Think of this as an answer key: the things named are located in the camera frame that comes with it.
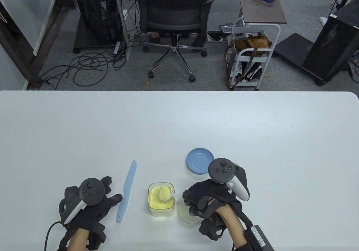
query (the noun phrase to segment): office chair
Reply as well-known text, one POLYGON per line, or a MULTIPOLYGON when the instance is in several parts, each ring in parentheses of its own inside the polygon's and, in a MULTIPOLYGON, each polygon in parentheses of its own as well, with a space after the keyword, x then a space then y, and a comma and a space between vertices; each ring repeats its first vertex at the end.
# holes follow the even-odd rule
POLYGON ((154 78, 153 71, 160 66, 160 62, 169 55, 169 52, 177 53, 183 64, 190 73, 189 80, 194 82, 195 76, 192 74, 186 60, 180 53, 180 49, 192 49, 201 51, 202 57, 207 56, 206 48, 193 47, 178 44, 180 34, 197 33, 203 38, 207 37, 207 21, 211 5, 214 0, 137 0, 140 9, 140 29, 142 32, 158 32, 170 34, 171 44, 163 45, 156 43, 145 43, 143 48, 148 51, 148 45, 166 47, 164 53, 155 64, 149 68, 148 78, 154 78))

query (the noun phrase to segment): gray carpet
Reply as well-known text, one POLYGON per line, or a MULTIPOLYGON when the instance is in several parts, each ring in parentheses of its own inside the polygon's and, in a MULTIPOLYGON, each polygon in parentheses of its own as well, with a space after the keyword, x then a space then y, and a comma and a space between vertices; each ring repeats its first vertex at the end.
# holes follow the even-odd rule
MULTIPOLYGON (((283 40, 292 33, 297 32, 305 38, 315 41, 322 26, 319 16, 327 16, 329 3, 333 0, 280 0, 286 14, 288 24, 282 25, 282 33, 279 40, 283 40)), ((233 22, 239 13, 239 0, 216 0, 211 9, 208 30, 218 30, 218 25, 233 22)), ((79 12, 71 11, 56 39, 43 70, 66 65, 75 56, 72 53, 73 41, 76 36, 79 12)), ((266 28, 266 35, 273 40, 273 32, 266 28)), ((182 39, 183 44, 190 44, 191 38, 182 39)), ((178 59, 177 55, 171 55, 161 67, 154 71, 155 78, 147 81, 148 68, 164 53, 165 49, 150 48, 149 53, 142 52, 142 47, 134 47, 130 60, 119 71, 109 67, 107 76, 102 82, 92 87, 79 87, 73 83, 74 71, 70 72, 67 79, 62 79, 58 90, 206 90, 228 91, 224 73, 223 52, 225 44, 207 43, 208 56, 202 58, 199 53, 182 51, 192 70, 195 70, 196 82, 188 81, 188 72, 178 59)), ((103 76, 101 71, 85 71, 77 75, 79 82, 91 84, 103 76)), ((41 89, 52 89, 49 85, 43 85, 41 89)), ((359 95, 359 84, 354 83, 348 73, 340 73, 325 86, 318 87, 313 79, 299 69, 287 64, 279 58, 272 58, 267 75, 262 82, 261 91, 351 91, 359 95)))

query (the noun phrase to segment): blue plate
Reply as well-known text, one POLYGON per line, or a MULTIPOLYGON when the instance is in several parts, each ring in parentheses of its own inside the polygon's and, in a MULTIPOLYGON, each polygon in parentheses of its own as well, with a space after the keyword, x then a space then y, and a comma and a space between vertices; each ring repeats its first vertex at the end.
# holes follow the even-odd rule
POLYGON ((208 173, 208 166, 213 160, 213 154, 205 148, 193 149, 186 159, 188 167, 196 174, 208 173))

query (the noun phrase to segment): white spoon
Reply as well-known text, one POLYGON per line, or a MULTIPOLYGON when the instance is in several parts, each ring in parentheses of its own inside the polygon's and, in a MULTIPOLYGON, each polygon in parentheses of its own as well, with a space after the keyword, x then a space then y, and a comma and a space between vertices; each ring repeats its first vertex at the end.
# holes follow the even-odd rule
POLYGON ((168 198, 167 200, 163 200, 163 198, 161 198, 161 196, 160 196, 160 193, 161 193, 161 191, 163 192, 164 188, 166 188, 166 187, 169 187, 169 186, 161 186, 161 187, 159 188, 159 190, 158 190, 158 195, 157 195, 157 197, 158 197, 159 200, 161 200, 161 201, 169 201, 172 197, 182 198, 182 195, 171 192, 171 193, 169 194, 169 198, 168 198))

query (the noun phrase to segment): spoon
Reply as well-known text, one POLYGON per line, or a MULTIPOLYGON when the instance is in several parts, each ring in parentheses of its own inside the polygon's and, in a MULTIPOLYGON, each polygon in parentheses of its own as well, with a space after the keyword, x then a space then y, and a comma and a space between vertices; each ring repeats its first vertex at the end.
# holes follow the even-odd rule
POLYGON ((181 198, 182 195, 173 193, 169 186, 161 186, 158 190, 158 199, 161 201, 169 201, 172 197, 181 198))

